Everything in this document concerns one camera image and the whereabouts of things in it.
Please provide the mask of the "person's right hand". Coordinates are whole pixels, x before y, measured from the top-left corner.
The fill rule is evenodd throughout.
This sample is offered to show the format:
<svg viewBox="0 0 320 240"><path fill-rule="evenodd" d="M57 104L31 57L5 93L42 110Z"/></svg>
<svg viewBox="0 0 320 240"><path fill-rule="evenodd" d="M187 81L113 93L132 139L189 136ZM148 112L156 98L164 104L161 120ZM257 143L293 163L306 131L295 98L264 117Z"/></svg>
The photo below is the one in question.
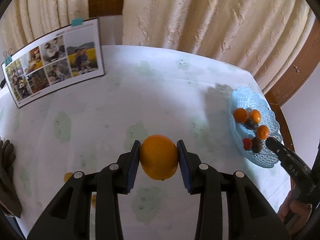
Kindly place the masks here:
<svg viewBox="0 0 320 240"><path fill-rule="evenodd" d="M284 222L289 211L298 215L296 222L288 229L290 235L300 232L300 230L306 226L312 212L312 204L305 204L298 200L293 200L293 192L294 189L288 193L277 212L277 216L282 222Z"/></svg>

